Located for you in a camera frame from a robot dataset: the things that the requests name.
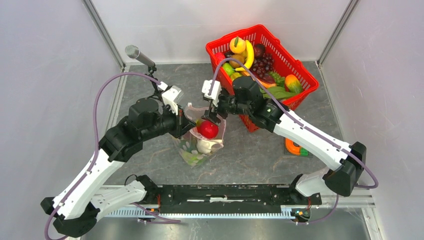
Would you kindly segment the red apple toy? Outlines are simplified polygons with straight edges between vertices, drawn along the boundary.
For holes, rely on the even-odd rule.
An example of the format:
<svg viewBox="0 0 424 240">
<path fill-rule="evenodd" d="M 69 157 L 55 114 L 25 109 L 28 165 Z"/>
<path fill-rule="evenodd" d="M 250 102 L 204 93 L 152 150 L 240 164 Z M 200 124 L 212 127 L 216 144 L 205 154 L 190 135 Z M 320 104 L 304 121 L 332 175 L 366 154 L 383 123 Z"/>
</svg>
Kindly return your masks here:
<svg viewBox="0 0 424 240">
<path fill-rule="evenodd" d="M 214 139 L 219 133 L 219 127 L 208 120 L 203 120 L 196 128 L 197 132 L 207 139 Z"/>
</svg>

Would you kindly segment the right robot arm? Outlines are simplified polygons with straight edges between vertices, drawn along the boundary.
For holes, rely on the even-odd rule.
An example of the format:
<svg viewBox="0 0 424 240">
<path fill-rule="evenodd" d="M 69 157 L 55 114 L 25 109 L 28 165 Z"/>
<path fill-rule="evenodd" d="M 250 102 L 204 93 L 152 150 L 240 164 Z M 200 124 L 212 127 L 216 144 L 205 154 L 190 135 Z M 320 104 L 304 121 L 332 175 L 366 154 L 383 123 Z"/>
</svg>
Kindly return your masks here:
<svg viewBox="0 0 424 240">
<path fill-rule="evenodd" d="M 349 144 L 334 138 L 301 119 L 279 101 L 263 97 L 260 86 L 250 76 L 242 76 L 232 83 L 234 95 L 221 88 L 220 82 L 205 80 L 202 94 L 210 101 L 205 118 L 217 124 L 218 116 L 245 115 L 258 128 L 289 139 L 320 159 L 325 168 L 301 174 L 292 182 L 289 199 L 302 204 L 321 190 L 348 197 L 357 187 L 364 171 L 367 148 L 357 141 Z"/>
</svg>

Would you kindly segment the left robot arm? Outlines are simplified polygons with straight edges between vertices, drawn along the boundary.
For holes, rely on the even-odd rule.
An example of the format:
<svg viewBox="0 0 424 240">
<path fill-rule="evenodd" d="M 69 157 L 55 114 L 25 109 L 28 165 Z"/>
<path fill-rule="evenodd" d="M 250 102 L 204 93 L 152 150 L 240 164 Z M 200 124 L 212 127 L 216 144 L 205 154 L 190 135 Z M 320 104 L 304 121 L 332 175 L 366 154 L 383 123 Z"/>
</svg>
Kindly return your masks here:
<svg viewBox="0 0 424 240">
<path fill-rule="evenodd" d="M 154 99 L 139 99 L 129 108 L 128 115 L 105 133 L 74 181 L 58 196 L 41 201 L 49 216 L 47 225 L 54 226 L 64 237 L 78 238 L 101 218 L 125 205 L 153 203 L 158 188 L 146 175 L 102 196 L 97 196 L 97 192 L 116 170 L 142 150 L 144 142 L 165 134 L 180 138 L 195 126 L 179 105 L 159 106 Z"/>
</svg>

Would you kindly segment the clear pink zip top bag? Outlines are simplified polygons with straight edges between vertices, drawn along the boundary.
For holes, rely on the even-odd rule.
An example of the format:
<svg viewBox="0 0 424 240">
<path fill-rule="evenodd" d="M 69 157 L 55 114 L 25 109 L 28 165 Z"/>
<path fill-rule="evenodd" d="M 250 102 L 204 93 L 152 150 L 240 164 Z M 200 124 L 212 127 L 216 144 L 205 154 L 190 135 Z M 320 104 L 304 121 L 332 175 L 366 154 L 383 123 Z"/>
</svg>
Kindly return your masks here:
<svg viewBox="0 0 424 240">
<path fill-rule="evenodd" d="M 222 143 L 224 145 L 224 134 L 225 134 L 226 127 L 227 127 L 227 122 L 226 122 L 225 119 L 223 119 L 220 116 L 218 118 L 221 120 L 221 123 L 218 126 L 219 132 L 218 132 L 218 135 L 213 139 L 208 139 L 208 138 L 203 137 L 201 134 L 198 133 L 197 127 L 192 128 L 190 131 L 188 131 L 184 136 L 182 136 L 180 138 L 173 138 L 173 143 L 174 143 L 179 155 L 181 156 L 182 151 L 189 152 L 189 153 L 192 153 L 192 154 L 196 154 L 196 153 L 202 154 L 202 153 L 198 152 L 198 150 L 197 150 L 197 141 L 198 140 L 222 140 L 223 141 Z M 206 154 L 206 155 L 208 155 L 209 159 L 211 159 L 218 151 L 216 151 L 215 153 Z"/>
</svg>

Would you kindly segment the white mushroom toy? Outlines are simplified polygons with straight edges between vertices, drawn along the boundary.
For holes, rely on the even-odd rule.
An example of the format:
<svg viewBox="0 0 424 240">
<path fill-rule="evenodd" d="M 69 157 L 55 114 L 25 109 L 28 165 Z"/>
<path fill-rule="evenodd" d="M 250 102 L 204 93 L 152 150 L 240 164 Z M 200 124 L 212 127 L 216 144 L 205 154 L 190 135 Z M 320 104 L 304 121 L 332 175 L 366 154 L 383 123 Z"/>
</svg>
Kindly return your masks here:
<svg viewBox="0 0 424 240">
<path fill-rule="evenodd" d="M 213 154 L 223 147 L 221 139 L 200 139 L 196 143 L 197 151 L 201 154 Z"/>
</svg>

